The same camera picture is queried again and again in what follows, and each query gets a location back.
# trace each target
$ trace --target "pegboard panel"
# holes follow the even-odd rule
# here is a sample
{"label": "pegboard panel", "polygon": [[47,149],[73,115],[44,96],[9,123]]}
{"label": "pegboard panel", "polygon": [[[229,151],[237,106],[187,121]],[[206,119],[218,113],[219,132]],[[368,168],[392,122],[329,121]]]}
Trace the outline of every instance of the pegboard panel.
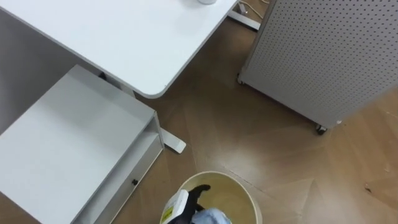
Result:
{"label": "pegboard panel", "polygon": [[398,1],[278,0],[241,79],[328,128],[398,83]]}

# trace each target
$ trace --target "white bottle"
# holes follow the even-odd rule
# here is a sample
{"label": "white bottle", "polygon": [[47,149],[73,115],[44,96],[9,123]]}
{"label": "white bottle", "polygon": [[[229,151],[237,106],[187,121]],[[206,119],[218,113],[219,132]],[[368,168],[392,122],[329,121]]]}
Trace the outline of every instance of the white bottle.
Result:
{"label": "white bottle", "polygon": [[213,4],[215,3],[217,0],[198,0],[200,3],[202,4]]}

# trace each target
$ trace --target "white desk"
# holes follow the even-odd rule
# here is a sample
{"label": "white desk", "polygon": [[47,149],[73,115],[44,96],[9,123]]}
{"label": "white desk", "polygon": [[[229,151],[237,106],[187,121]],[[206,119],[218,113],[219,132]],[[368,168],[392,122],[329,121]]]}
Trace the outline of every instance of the white desk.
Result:
{"label": "white desk", "polygon": [[[0,0],[0,9],[146,98],[162,96],[237,0]],[[166,145],[186,144],[162,130]]]}

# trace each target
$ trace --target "waste bin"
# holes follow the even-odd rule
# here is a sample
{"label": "waste bin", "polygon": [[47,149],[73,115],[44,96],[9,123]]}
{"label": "waste bin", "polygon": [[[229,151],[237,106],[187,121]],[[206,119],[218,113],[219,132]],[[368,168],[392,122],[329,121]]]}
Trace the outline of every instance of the waste bin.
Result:
{"label": "waste bin", "polygon": [[257,202],[233,177],[214,171],[201,172],[185,181],[180,189],[189,191],[201,184],[211,186],[209,191],[202,192],[198,201],[204,208],[221,210],[232,224],[262,224]]}

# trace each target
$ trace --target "floor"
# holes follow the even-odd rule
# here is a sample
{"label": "floor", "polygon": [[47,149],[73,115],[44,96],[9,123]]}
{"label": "floor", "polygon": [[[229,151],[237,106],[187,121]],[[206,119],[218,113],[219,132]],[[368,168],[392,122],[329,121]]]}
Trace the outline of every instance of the floor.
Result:
{"label": "floor", "polygon": [[[187,148],[159,156],[114,223],[159,223],[169,197],[204,170],[246,186],[264,224],[397,223],[398,88],[317,136],[311,121],[236,83],[254,38],[225,20],[163,97],[141,98]],[[36,222],[0,194],[0,223]]]}

